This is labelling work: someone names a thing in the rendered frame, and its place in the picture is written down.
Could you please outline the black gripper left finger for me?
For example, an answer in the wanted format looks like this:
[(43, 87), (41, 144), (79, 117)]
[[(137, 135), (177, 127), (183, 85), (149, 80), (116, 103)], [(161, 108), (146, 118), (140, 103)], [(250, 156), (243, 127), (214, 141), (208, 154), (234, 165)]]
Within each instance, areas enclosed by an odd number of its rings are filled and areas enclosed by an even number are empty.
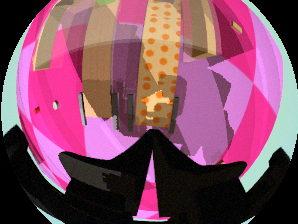
[(132, 147), (112, 160), (90, 159), (69, 151), (57, 156), (71, 179), (73, 177), (106, 192), (122, 194), (128, 200), (130, 213), (137, 216), (152, 159), (153, 143), (154, 129), (150, 128), (134, 141)]

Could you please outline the brown open wooden tray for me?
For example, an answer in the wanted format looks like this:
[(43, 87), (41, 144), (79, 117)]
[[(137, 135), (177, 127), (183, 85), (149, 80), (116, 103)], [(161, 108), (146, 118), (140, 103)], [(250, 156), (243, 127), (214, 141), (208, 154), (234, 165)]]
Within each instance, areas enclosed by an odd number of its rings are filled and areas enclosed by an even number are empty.
[(80, 49), (114, 43), (193, 48), (193, 59), (222, 55), (213, 0), (56, 0), (37, 32), (31, 71)]

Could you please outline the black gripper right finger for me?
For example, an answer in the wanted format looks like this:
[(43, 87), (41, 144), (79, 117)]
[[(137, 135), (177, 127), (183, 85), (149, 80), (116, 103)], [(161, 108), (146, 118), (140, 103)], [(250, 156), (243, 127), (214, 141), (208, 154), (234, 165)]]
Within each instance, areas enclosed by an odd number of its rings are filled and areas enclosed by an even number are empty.
[(160, 217), (186, 200), (192, 190), (223, 183), (245, 172), (245, 161), (230, 164), (200, 165), (166, 139), (160, 129), (154, 129), (154, 180), (157, 188), (157, 206)]

